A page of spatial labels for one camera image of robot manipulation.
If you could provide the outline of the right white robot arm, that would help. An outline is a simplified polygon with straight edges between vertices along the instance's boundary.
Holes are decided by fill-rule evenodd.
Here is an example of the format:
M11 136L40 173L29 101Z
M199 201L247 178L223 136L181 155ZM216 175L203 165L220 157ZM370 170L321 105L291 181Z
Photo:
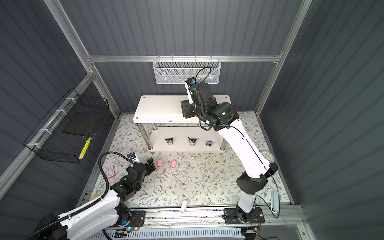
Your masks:
M214 130L219 133L234 150L245 169L237 179L237 185L241 189L237 214L246 223L252 217L256 193L266 186L268 178L276 173L278 166L269 162L257 149L234 107L228 102L218 104L207 83L189 78L185 87L188 100L181 102L183 117L197 117L204 131Z

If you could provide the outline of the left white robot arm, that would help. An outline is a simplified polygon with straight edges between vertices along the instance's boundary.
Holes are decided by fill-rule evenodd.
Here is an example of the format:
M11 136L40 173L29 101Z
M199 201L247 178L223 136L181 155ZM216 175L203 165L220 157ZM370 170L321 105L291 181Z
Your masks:
M156 170L152 158L145 164L134 161L128 174L112 185L105 196L66 213L44 217L28 240L85 240L113 225L129 224L130 209L125 204L141 189L145 176Z

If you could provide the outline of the black purple figurine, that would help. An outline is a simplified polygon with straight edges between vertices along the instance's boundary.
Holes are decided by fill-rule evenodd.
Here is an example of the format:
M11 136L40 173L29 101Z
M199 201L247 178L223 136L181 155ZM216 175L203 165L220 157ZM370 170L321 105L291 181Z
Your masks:
M165 138L165 140L169 146L172 146L174 144L174 138Z
M188 139L189 139L190 146L194 147L196 145L197 139L194 139L194 138L188 138Z

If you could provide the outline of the pink pig toy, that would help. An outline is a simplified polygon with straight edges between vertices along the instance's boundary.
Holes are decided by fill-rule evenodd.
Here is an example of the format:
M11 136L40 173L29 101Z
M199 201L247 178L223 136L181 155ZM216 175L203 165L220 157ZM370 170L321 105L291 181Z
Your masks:
M162 159L159 159L158 161L157 161L157 167L158 168L161 168L163 166L163 160Z
M177 167L177 160L173 160L172 162L171 162L171 168L176 168Z

